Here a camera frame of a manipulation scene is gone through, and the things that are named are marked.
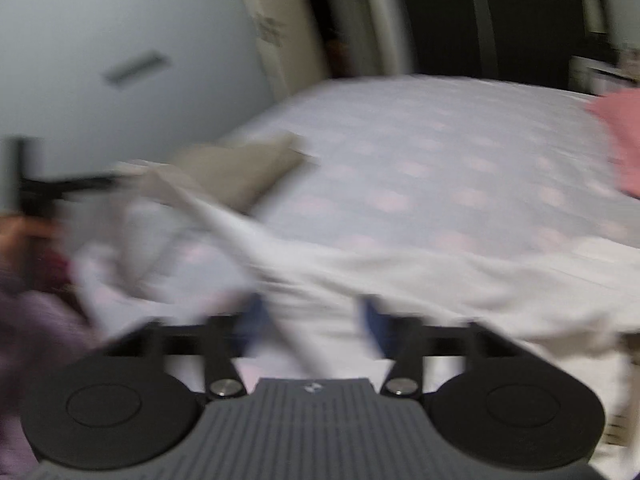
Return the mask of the white t-shirt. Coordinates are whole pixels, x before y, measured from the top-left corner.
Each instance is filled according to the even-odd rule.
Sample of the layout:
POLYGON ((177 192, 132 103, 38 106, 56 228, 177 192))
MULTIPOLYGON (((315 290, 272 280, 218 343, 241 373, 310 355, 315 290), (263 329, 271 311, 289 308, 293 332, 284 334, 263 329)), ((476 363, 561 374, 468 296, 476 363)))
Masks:
POLYGON ((349 252, 286 240, 203 195, 180 171, 143 167, 111 193, 100 232, 72 273, 101 333, 145 318, 191 322, 242 292, 266 300, 272 329, 254 344, 263 370, 342 378, 382 374, 357 301, 445 326, 487 323, 597 393, 606 429, 594 461, 621 477, 639 461, 639 253, 600 237, 515 260, 418 248, 349 252))

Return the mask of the grey wall vent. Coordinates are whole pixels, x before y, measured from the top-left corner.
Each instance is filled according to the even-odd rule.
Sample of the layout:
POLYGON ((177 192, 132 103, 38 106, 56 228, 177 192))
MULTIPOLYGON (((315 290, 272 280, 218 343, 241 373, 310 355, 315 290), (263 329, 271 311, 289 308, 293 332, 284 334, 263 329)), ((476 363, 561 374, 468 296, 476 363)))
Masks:
POLYGON ((169 56, 158 51, 146 51, 112 66, 102 74, 102 79, 109 86, 120 88, 169 66, 169 56))

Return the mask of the grey pink-dotted bed cover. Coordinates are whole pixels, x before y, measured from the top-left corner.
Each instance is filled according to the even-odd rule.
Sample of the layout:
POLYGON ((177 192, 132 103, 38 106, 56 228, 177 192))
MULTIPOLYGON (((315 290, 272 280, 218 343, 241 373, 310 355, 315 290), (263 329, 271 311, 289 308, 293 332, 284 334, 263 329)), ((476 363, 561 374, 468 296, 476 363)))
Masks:
POLYGON ((578 237, 639 243, 608 137, 583 94, 405 76, 319 84, 237 128, 292 132, 308 167, 258 208, 272 231, 352 249, 511 258, 578 237))

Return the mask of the purple fleece sleeve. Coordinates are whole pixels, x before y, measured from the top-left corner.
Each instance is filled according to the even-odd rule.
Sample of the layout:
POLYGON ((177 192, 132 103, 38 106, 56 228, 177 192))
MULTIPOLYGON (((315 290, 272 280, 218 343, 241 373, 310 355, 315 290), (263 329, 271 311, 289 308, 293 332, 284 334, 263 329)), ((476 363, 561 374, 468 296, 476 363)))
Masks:
POLYGON ((79 359, 92 346, 91 323, 73 289, 29 290, 1 268, 1 477, 19 479, 37 460, 20 409, 38 379, 79 359))

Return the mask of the pink pillow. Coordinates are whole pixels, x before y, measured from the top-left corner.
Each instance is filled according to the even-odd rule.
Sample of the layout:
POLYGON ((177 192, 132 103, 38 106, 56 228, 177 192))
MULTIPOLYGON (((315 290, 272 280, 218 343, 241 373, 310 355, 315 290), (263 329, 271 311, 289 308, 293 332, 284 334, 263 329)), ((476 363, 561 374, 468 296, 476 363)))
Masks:
POLYGON ((639 198, 640 90, 628 88, 599 96, 587 105, 608 132, 611 160, 617 186, 633 198, 639 198))

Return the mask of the white drawer unit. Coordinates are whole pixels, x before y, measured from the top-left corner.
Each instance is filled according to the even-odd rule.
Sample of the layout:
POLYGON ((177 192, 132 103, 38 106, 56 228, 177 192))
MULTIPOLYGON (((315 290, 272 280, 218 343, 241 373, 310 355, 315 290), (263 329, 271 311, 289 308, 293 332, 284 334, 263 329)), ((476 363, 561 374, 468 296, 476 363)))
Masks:
POLYGON ((568 88, 572 91, 604 96, 608 93, 638 87, 638 48, 620 51, 613 64, 583 56, 573 56, 570 60, 568 88))

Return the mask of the beige folded garment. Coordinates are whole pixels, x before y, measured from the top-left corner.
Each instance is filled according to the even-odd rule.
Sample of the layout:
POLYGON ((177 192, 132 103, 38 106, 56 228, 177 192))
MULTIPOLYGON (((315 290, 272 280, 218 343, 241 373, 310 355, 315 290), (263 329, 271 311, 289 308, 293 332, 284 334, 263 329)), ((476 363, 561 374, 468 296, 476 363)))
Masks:
POLYGON ((252 209, 310 163, 303 139, 281 131, 266 140, 192 144, 170 160, 206 196, 239 212, 252 209))

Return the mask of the cream door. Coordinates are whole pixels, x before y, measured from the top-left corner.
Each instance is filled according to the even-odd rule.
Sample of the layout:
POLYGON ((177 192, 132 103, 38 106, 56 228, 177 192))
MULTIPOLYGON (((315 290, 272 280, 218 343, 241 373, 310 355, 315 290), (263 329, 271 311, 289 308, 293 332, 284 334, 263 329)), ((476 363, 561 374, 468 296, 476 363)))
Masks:
POLYGON ((244 0, 274 98, 280 102, 329 77, 307 0, 244 0))

